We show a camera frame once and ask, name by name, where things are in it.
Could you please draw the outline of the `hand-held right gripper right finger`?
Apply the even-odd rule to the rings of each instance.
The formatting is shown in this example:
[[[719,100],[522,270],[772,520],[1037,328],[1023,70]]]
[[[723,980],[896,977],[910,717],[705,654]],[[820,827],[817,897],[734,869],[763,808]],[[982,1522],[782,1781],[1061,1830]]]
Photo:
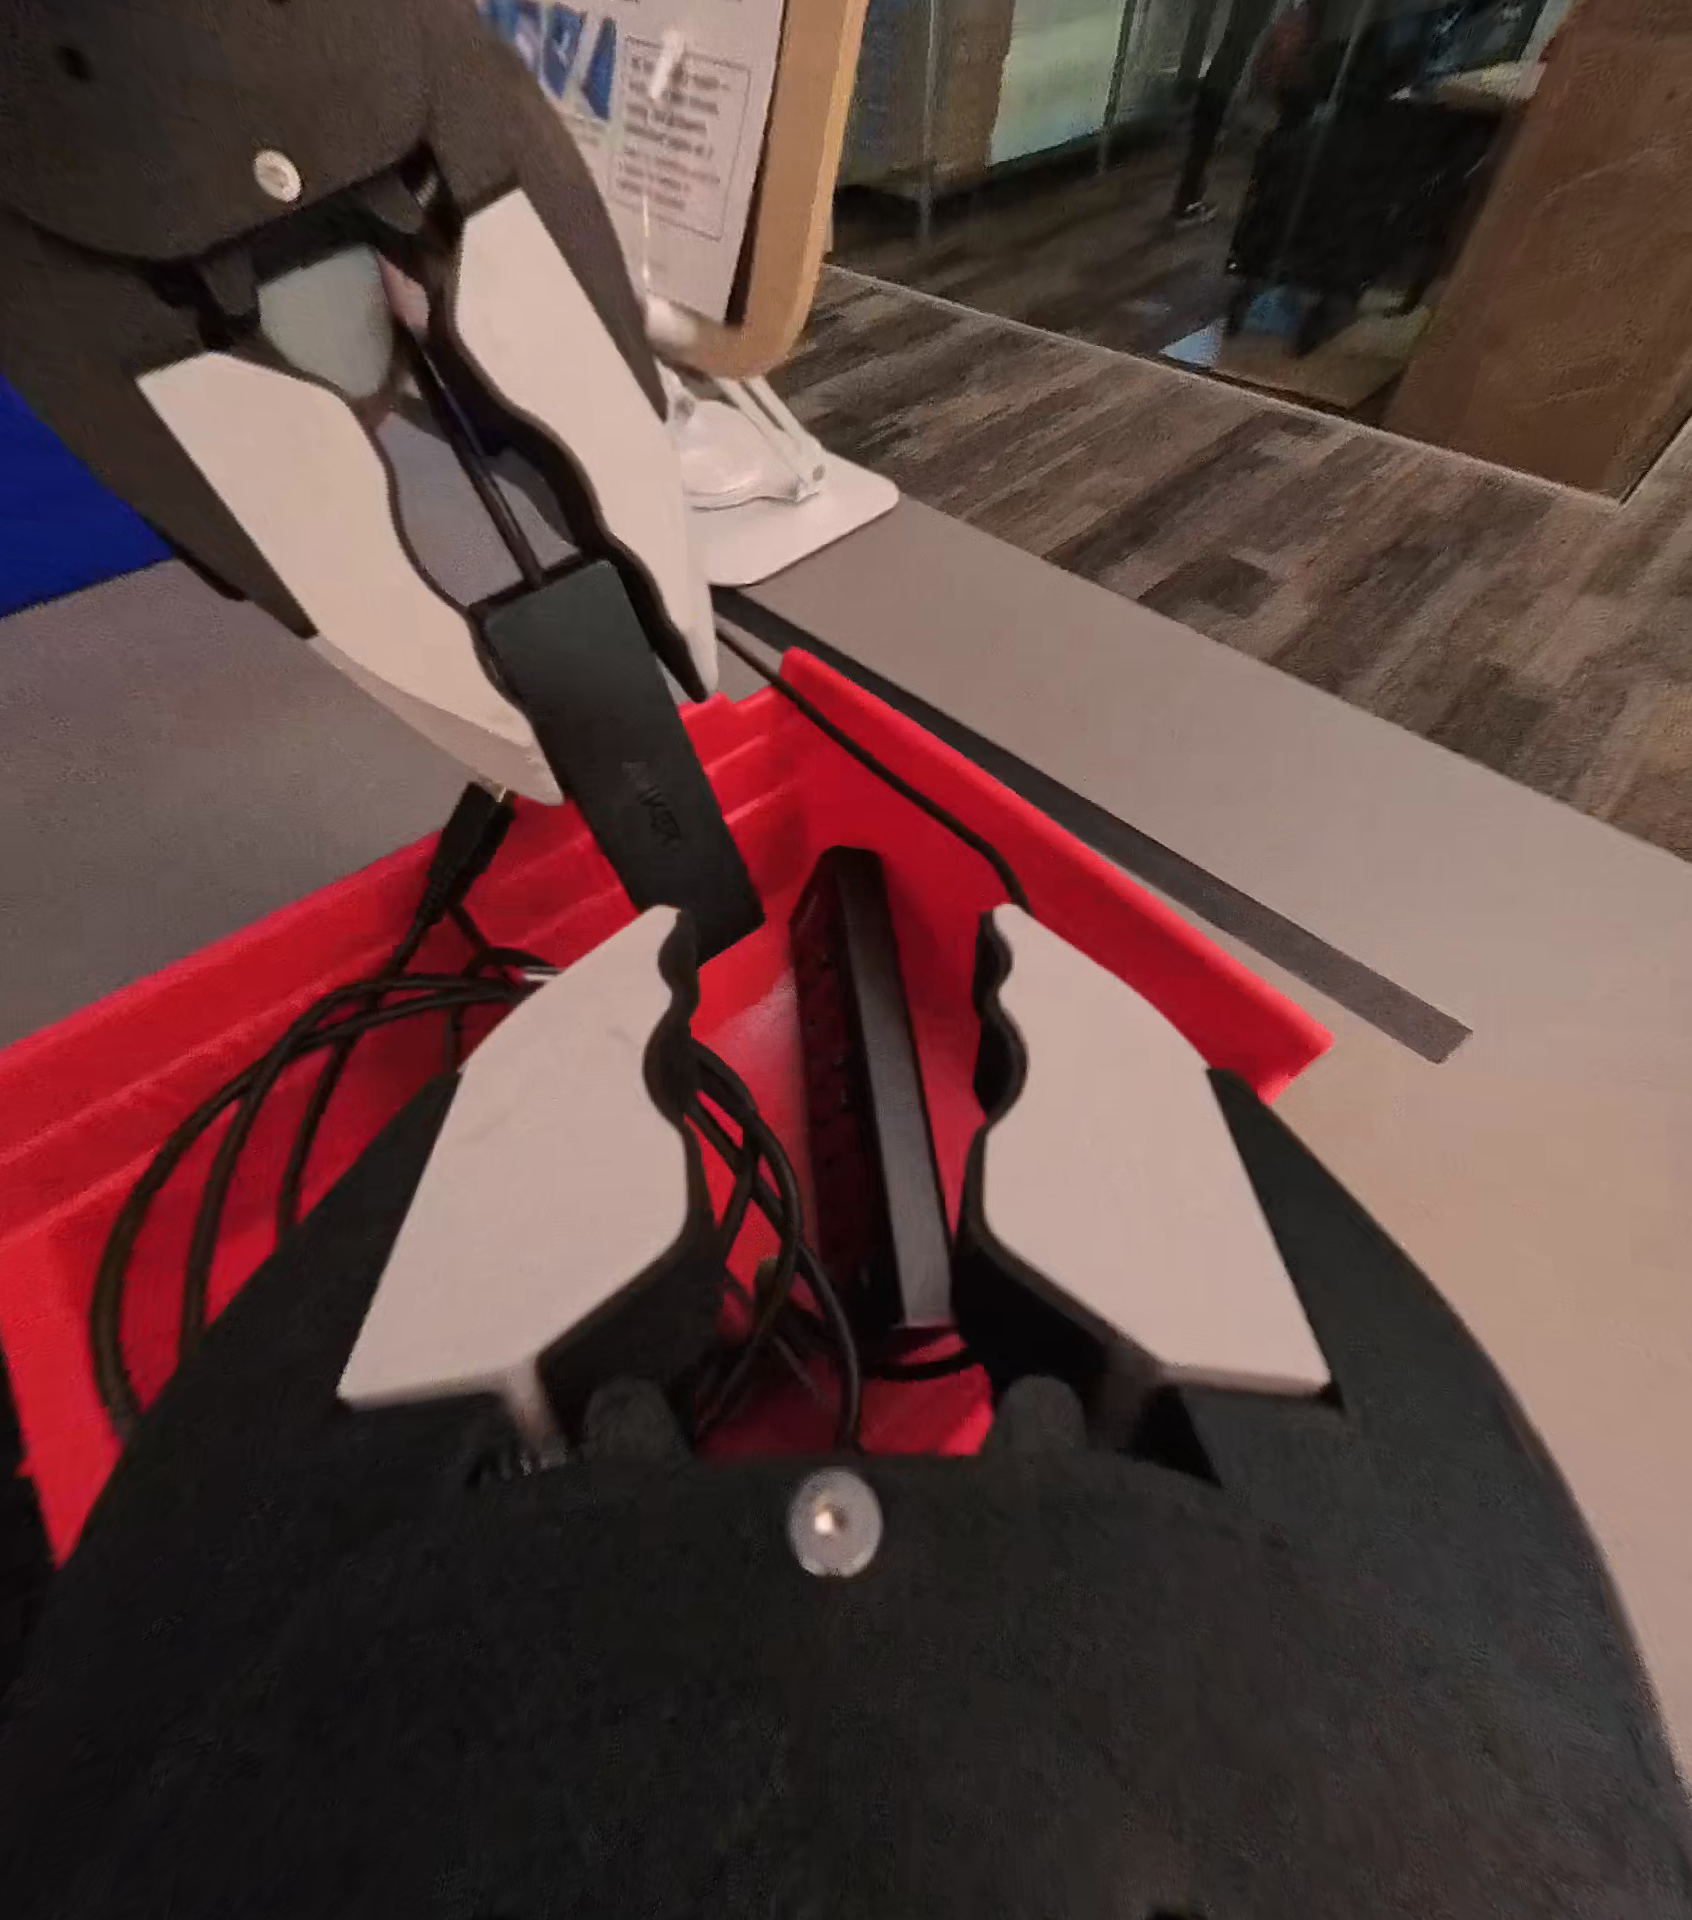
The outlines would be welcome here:
[[[1328,1360],[1213,1071],[1139,988],[1027,908],[978,929],[980,1122],[955,1323],[999,1382],[1119,1374],[1313,1399]]]

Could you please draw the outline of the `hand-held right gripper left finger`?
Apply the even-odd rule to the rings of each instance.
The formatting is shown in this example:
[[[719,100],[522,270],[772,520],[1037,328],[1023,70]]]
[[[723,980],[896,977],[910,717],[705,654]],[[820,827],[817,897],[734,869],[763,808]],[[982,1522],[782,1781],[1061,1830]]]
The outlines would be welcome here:
[[[336,1380],[355,1415],[484,1399],[524,1457],[686,1461],[719,1339],[720,1226],[691,921],[651,908],[460,1068]]]

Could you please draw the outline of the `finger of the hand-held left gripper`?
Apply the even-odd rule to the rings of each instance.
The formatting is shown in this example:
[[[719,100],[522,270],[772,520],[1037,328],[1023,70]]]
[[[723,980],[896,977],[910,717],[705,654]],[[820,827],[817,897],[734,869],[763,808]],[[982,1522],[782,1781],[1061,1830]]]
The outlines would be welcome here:
[[[554,227],[511,184],[458,214],[453,252],[430,273],[429,346],[474,405],[543,460],[579,549],[618,568],[672,683],[694,703],[719,685],[719,638],[685,471],[643,319],[628,341],[612,299],[633,293],[611,224],[589,222],[594,289]]]
[[[561,805],[467,610],[405,541],[373,435],[399,341],[379,252],[343,249],[258,287],[255,345],[142,372],[139,394],[311,624],[321,660],[476,781]]]

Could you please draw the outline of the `black usb hub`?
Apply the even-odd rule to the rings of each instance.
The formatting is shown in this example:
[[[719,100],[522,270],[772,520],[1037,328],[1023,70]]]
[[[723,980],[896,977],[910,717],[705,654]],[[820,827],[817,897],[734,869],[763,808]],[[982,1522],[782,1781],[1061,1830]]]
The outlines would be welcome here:
[[[614,565],[496,592],[472,630],[633,906],[677,908],[700,958],[758,932],[763,898]]]
[[[811,1247],[869,1343],[951,1323],[945,1186],[883,858],[822,852],[788,921]]]

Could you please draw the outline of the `red plastic bin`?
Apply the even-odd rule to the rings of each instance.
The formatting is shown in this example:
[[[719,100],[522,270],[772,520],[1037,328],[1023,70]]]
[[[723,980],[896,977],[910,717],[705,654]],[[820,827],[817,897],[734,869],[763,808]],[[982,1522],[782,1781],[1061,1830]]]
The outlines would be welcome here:
[[[991,843],[1037,917],[1121,974],[1209,1066],[1276,1101],[1334,1044],[1328,1026],[1181,918],[1136,878],[914,720],[808,654],[788,683],[883,765]],[[787,921],[820,855],[879,852],[892,897],[913,1029],[951,1215],[978,1131],[975,1094],[978,917],[999,876],[924,820],[772,691],[686,708],[726,827],[763,897],[766,924],[700,972],[694,1035],[739,1071],[808,1178],[807,1111]],[[91,1300],[129,1190],[165,1140],[282,1029],[366,974],[405,930],[435,849],[429,834],[209,948],[0,1051],[0,1349],[22,1433],[22,1466],[62,1565],[118,1461],[91,1366]],[[474,921],[508,946],[571,963],[634,918],[573,808],[527,805],[472,894]],[[321,1199],[445,1065],[446,1019],[364,1041],[308,1166]],[[274,1245],[273,1190],[311,1068],[295,1068],[238,1164],[210,1306],[224,1311]],[[189,1157],[155,1203],[133,1263],[125,1351],[159,1394],[176,1364],[185,1237],[209,1155]],[[871,1455],[973,1455],[991,1426],[976,1371],[928,1382],[874,1380]],[[828,1412],[797,1386],[766,1388],[720,1436],[719,1455],[808,1455]]]

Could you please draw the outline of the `white board stand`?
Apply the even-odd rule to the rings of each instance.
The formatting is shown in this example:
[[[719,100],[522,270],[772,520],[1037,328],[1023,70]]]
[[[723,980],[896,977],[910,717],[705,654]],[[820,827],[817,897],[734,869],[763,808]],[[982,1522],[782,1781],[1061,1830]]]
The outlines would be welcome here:
[[[702,367],[696,352],[712,336],[705,317],[653,291],[639,304],[662,416],[634,471],[707,585],[758,586],[898,510],[898,486],[828,451],[769,375]]]

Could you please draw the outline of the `printed paper sheet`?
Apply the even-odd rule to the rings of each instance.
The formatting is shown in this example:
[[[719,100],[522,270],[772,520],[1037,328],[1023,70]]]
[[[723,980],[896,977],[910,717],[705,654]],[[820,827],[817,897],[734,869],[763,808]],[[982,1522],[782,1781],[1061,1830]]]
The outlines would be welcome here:
[[[585,159],[634,291],[707,323],[739,297],[784,3],[479,3]]]

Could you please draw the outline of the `wooden sign board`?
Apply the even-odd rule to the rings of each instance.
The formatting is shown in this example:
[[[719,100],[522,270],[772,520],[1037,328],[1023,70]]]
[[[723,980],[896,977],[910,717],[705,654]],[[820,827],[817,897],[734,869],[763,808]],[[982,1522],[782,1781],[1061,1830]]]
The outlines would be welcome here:
[[[758,182],[739,287],[696,362],[771,375],[801,341],[833,236],[835,184],[857,84],[864,3],[782,3]]]

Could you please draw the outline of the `brown wooden panel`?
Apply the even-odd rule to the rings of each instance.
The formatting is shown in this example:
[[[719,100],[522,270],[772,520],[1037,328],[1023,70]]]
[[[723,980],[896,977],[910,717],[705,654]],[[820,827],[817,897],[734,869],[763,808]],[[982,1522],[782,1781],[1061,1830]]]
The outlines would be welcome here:
[[[1387,431],[1622,498],[1692,416],[1692,3],[1585,3]]]

